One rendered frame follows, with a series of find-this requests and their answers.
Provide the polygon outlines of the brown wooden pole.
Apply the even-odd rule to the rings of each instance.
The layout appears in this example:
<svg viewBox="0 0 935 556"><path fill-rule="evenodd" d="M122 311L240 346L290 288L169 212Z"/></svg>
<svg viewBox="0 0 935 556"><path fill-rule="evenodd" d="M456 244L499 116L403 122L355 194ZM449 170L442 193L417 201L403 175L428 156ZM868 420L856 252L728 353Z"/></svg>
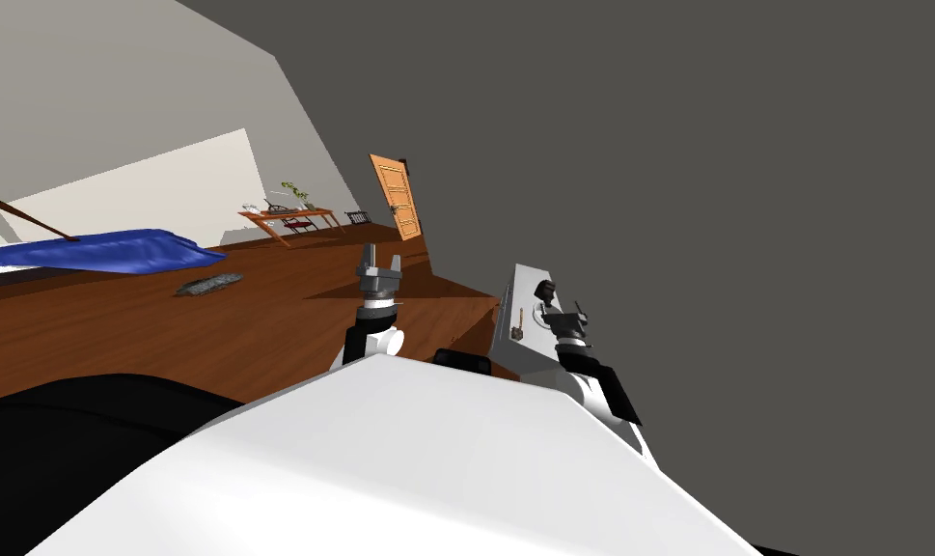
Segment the brown wooden pole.
<svg viewBox="0 0 935 556"><path fill-rule="evenodd" d="M41 222L40 220L38 220L38 219L34 219L34 217L28 215L27 213L21 211L20 209L15 208L15 207L13 207L13 206L11 206L11 205L9 205L9 204L3 202L3 201L0 201L0 209L3 210L3 211L6 212L6 213L9 213L9 214L11 214L11 215L13 215L13 216L18 217L18 219L24 220L24 221L29 222L29 223L31 223L31 224L37 225L37 226L39 226L39 227L41 227L41 228L43 228L43 229L46 229L47 231L49 231L49 232L51 232L51 233L53 233L53 234L55 234L55 235L57 235L57 236L60 236L60 237L62 237L63 239L65 239L65 240L67 240L67 241L70 241L70 242L79 242L79 241L80 241L80 238L79 238L79 237L70 236L70 235L68 235L68 234L65 234L65 233L63 233L63 232L61 232L61 231L59 231L59 230L57 230L57 229L55 229L55 228L53 228L53 227L47 225L47 224L42 223L42 222Z"/></svg>

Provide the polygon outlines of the grey cabinet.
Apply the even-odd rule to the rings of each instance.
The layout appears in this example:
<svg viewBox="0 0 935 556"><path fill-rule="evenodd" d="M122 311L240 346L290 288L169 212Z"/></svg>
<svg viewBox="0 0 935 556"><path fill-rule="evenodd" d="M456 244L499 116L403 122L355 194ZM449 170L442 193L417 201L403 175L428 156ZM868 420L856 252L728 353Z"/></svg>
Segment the grey cabinet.
<svg viewBox="0 0 935 556"><path fill-rule="evenodd" d="M534 295L537 284L549 278L545 270L523 264L514 267L499 305L489 358L518 375L523 383L581 397L589 392L588 380L568 373L560 365L557 339L542 320L542 306ZM509 331L517 322L520 308L524 311L524 337L515 342L509 338Z"/></svg>

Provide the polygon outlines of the bed with blue blanket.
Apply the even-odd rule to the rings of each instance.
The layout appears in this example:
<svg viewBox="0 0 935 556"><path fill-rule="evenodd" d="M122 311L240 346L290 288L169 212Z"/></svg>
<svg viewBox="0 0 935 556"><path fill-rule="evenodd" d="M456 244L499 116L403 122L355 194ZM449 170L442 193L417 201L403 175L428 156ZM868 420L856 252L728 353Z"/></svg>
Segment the bed with blue blanket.
<svg viewBox="0 0 935 556"><path fill-rule="evenodd" d="M0 267L30 266L121 274L153 274L207 267L226 255L160 229L138 229L9 244Z"/></svg>

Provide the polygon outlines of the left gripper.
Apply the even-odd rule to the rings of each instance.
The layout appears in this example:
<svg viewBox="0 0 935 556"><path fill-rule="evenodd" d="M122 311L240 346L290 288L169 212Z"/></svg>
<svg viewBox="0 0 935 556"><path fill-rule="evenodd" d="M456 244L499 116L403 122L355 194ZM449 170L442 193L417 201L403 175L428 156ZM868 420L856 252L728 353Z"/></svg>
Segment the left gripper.
<svg viewBox="0 0 935 556"><path fill-rule="evenodd" d="M363 266L358 266L359 290L365 300L393 299L399 288L401 255L393 255L390 268L376 267L376 245L366 243L363 246Z"/></svg>

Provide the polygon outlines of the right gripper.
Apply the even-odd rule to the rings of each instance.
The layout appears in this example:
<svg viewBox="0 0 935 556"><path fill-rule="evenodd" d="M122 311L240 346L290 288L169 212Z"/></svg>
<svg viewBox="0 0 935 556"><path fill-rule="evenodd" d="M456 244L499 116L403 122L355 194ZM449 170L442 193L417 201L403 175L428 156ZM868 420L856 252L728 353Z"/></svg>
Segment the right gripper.
<svg viewBox="0 0 935 556"><path fill-rule="evenodd" d="M576 301L576 312L563 313L554 307L556 283L546 279L540 281L534 295L540 302L541 318L555 335L558 342L564 339L585 341L587 339L586 325L589 323L587 314Z"/></svg>

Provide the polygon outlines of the orange door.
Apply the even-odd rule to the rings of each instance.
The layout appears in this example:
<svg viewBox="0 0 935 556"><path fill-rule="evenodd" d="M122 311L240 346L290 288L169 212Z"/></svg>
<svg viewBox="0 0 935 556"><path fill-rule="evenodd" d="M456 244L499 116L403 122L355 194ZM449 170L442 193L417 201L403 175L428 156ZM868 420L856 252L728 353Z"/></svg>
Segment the orange door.
<svg viewBox="0 0 935 556"><path fill-rule="evenodd" d="M375 154L369 155L393 221L402 240L422 234L421 222L413 201L406 161Z"/></svg>

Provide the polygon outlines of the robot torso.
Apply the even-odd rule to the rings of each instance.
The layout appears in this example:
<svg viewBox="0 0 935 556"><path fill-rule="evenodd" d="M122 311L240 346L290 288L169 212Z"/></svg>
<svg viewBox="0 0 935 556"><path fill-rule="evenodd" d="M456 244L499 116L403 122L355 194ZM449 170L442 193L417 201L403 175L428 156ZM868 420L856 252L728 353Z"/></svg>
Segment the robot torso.
<svg viewBox="0 0 935 556"><path fill-rule="evenodd" d="M374 355L228 412L27 556L760 556L568 395Z"/></svg>

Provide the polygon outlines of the grey rug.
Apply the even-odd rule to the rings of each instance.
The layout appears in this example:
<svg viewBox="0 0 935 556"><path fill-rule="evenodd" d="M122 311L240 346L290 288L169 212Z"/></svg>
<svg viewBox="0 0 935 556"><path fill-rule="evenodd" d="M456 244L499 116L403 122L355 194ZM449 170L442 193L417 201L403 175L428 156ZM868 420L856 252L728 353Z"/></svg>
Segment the grey rug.
<svg viewBox="0 0 935 556"><path fill-rule="evenodd" d="M177 297L202 296L212 292L224 290L226 287L243 279L239 273L222 273L207 278L198 279L180 286L175 295Z"/></svg>

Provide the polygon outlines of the wooden desk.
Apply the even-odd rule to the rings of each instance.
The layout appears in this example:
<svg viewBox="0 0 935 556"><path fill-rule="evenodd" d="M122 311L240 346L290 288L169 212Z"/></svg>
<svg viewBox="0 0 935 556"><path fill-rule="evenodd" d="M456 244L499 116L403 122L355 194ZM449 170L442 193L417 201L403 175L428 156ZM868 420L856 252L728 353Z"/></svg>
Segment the wooden desk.
<svg viewBox="0 0 935 556"><path fill-rule="evenodd" d="M240 211L239 214L286 247L289 247L289 244L269 225L270 222L280 221L283 223L284 228L289 229L294 234L301 234L302 230L308 228L315 229L316 225L313 222L313 217L319 217L328 227L337 230L343 229L333 210L316 208L310 204L308 202L309 194L299 190L294 183L285 181L281 183L281 188L286 190L286 195L293 197L299 203L298 208L275 207L269 204L268 210L261 210L254 205L245 204L243 205L245 211Z"/></svg>

